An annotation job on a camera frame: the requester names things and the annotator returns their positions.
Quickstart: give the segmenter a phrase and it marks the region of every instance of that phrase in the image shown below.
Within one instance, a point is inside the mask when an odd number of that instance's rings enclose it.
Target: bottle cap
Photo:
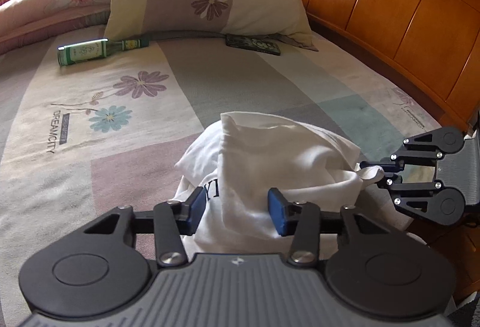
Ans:
[[[58,48],[57,57],[58,57],[58,64],[60,65],[60,67],[72,64],[72,63],[68,63],[67,50],[65,50],[65,47]]]
[[[148,47],[149,43],[147,38],[140,38],[140,48]]]

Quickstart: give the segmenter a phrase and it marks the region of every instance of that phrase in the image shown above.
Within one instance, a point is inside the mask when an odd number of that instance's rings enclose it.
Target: white fabric bag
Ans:
[[[383,177],[380,167],[354,171],[360,149],[325,129],[284,117],[230,112],[208,126],[175,167],[183,174],[176,200],[197,186],[208,202],[195,235],[184,237],[194,253],[286,253],[270,219],[267,192],[336,211],[355,204],[361,189]],[[322,235],[321,258],[337,250],[335,235]]]

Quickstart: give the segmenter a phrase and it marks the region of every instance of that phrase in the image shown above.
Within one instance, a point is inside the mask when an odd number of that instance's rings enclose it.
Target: bed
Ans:
[[[442,125],[480,104],[480,0],[303,0],[316,31],[404,88]]]
[[[278,42],[279,57],[226,47],[222,38],[184,37],[60,69],[57,47],[102,38],[102,3],[27,23],[0,42],[0,326],[28,315],[17,275],[30,255],[112,207],[149,210],[172,198],[181,176],[174,164],[222,112],[321,126],[372,160],[447,115],[467,127],[429,92],[424,97],[439,112],[433,116],[419,105],[423,98],[412,98],[417,91],[399,88],[408,74],[395,70],[396,85],[325,38],[337,34],[351,41],[342,47],[363,47],[326,21],[330,32],[314,34],[318,52]],[[107,113],[118,123],[102,124]],[[405,174],[407,181],[431,176],[416,167]],[[410,223],[375,186],[357,204],[400,229]],[[136,248],[154,253],[149,236],[139,236]]]

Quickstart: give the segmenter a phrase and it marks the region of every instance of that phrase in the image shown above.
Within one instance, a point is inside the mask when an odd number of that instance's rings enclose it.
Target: wooden headboard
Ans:
[[[480,0],[302,0],[312,29],[462,130],[480,105]]]

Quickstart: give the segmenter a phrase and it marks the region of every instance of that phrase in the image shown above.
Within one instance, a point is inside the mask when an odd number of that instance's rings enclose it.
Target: floral bedsheet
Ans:
[[[438,127],[394,84],[320,36],[320,52],[279,43],[282,56],[274,56],[218,38],[176,39],[59,68],[58,46],[103,31],[79,29],[0,56],[0,326],[28,315],[17,276],[30,255],[112,207],[149,210],[170,199],[180,180],[174,164],[222,112],[315,124],[369,159]],[[408,219],[383,192],[373,186],[358,204],[405,228]],[[151,241],[139,237],[137,249],[152,256]]]

